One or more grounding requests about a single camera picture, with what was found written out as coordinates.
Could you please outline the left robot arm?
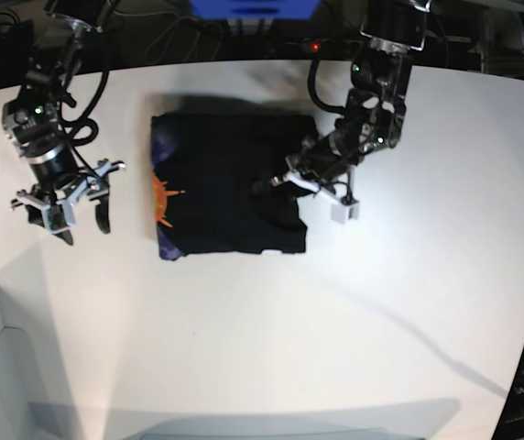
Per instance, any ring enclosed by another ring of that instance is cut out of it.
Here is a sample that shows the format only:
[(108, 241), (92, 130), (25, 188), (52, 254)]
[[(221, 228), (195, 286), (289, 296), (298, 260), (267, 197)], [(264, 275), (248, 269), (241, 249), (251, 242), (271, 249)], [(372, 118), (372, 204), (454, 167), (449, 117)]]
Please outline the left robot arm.
[[(121, 171), (121, 161), (103, 159), (89, 165), (79, 147), (97, 137), (99, 128), (91, 114), (99, 102), (94, 95), (75, 119), (66, 119), (64, 106), (75, 106), (69, 88), (90, 46), (105, 46), (104, 25), (114, 13), (114, 1), (50, 1), (47, 14), (65, 25), (69, 38), (59, 57), (33, 58), (17, 98), (3, 109), (2, 123), (35, 176), (30, 190), (16, 193), (12, 208), (25, 207), (31, 224), (41, 226), (64, 241), (71, 240), (76, 220), (73, 209), (81, 198), (96, 204), (96, 222), (109, 233), (110, 174)], [(338, 195), (338, 185), (351, 187), (354, 168), (365, 156), (394, 148), (401, 136), (406, 114), (406, 92), (412, 63), (410, 53), (425, 43), (427, 1), (372, 1), (360, 27), (364, 38), (354, 56), (351, 89), (344, 105), (326, 104), (318, 95), (313, 60), (307, 78), (312, 102), (335, 114), (334, 129), (325, 137), (309, 137), (300, 149), (285, 158), (286, 170), (257, 181), (254, 189), (293, 184), (308, 193), (327, 198), (333, 218), (354, 219), (359, 203), (351, 192)]]

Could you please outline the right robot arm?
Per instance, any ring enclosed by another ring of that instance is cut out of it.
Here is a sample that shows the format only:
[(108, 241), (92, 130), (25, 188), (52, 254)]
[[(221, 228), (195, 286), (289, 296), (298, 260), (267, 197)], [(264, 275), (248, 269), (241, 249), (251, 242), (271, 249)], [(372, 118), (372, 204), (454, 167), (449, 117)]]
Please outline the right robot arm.
[[(74, 208), (83, 198), (95, 204), (95, 221), (104, 234), (111, 231), (109, 198), (111, 174), (122, 171), (122, 161), (101, 159), (90, 165), (79, 148), (95, 141), (99, 127), (92, 118), (111, 70), (104, 38), (104, 24), (113, 14), (114, 1), (49, 1), (49, 17), (70, 34), (60, 54), (42, 59), (35, 54), (16, 99), (4, 104), (1, 123), (17, 155), (31, 169), (36, 181), (20, 190), (11, 201), (13, 209), (23, 207), (34, 226), (72, 245), (76, 225)], [(69, 88), (82, 66), (86, 51), (97, 50), (101, 62), (98, 86), (81, 114), (68, 119), (63, 108), (75, 108)]]

